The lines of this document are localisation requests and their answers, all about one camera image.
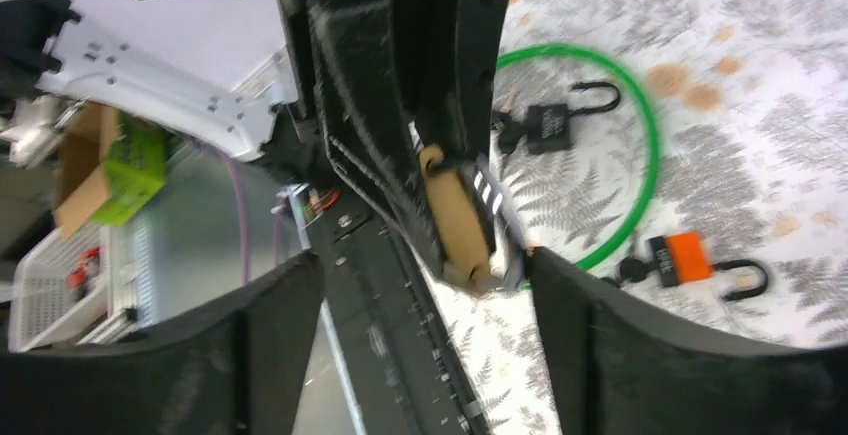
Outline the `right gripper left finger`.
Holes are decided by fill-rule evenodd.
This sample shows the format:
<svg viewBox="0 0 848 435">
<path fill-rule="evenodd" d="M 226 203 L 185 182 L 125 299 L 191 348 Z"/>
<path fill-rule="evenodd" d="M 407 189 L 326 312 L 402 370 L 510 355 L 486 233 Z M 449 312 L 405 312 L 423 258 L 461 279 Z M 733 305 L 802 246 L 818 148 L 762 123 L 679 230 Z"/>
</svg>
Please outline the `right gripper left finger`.
<svg viewBox="0 0 848 435">
<path fill-rule="evenodd" d="M 324 297 L 318 256 L 111 344 L 1 358 L 5 434 L 289 434 Z"/>
</svg>

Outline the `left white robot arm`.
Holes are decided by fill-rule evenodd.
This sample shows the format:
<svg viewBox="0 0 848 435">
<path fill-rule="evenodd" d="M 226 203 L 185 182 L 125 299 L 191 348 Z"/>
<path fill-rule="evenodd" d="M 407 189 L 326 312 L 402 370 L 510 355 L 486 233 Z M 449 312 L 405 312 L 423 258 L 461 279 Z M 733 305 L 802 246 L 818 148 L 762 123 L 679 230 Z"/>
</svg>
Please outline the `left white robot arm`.
<svg viewBox="0 0 848 435">
<path fill-rule="evenodd" d="M 230 157 L 345 182 L 439 279 L 493 276 L 489 151 L 508 0 L 1 0 L 1 95 L 39 132 L 71 102 Z"/>
</svg>

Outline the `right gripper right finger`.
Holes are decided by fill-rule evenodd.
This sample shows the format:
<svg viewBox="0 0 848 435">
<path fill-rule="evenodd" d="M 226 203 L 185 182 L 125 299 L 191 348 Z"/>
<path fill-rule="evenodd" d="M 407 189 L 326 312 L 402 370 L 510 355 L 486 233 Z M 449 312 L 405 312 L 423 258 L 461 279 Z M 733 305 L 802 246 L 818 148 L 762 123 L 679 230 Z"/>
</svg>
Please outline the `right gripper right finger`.
<svg viewBox="0 0 848 435">
<path fill-rule="evenodd" d="M 847 349 L 691 322 L 544 247 L 525 270 L 566 434 L 843 434 Z"/>
</svg>

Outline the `orange black padlock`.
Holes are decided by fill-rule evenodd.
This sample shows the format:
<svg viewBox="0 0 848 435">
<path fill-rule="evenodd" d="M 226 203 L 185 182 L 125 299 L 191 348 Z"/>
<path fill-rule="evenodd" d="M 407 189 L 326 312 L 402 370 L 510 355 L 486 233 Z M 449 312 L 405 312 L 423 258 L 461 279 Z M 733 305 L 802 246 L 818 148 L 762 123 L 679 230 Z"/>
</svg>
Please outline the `orange black padlock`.
<svg viewBox="0 0 848 435">
<path fill-rule="evenodd" d="M 771 285 L 771 273 L 760 262 L 752 259 L 733 259 L 714 262 L 708 256 L 698 232 L 655 236 L 645 241 L 650 257 L 640 258 L 636 244 L 619 262 L 617 272 L 604 281 L 621 288 L 626 284 L 640 283 L 656 274 L 662 288 L 705 281 L 718 272 L 746 270 L 736 277 L 733 287 L 720 299 L 725 303 L 740 302 L 764 295 Z"/>
</svg>

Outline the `brass padlock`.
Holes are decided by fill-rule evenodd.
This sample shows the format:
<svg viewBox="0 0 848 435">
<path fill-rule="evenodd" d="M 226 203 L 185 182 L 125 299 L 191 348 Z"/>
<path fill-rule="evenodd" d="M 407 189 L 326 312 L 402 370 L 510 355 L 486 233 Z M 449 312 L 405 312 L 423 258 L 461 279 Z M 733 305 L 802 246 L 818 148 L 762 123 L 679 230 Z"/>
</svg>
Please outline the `brass padlock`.
<svg viewBox="0 0 848 435">
<path fill-rule="evenodd" d="M 446 262 L 443 280 L 474 295 L 490 290 L 489 244 L 480 215 L 456 167 L 447 167 L 448 157 L 436 144 L 419 152 L 426 195 Z"/>
</svg>

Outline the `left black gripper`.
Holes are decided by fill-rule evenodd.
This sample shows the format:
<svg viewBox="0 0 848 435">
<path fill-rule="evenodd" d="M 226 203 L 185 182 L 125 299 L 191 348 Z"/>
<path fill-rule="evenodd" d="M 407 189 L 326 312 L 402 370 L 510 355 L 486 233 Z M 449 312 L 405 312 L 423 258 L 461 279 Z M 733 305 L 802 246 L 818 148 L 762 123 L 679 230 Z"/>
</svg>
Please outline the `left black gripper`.
<svg viewBox="0 0 848 435">
<path fill-rule="evenodd" d="M 460 172 L 489 151 L 509 0 L 280 0 L 336 172 L 440 277 L 477 273 Z"/>
</svg>

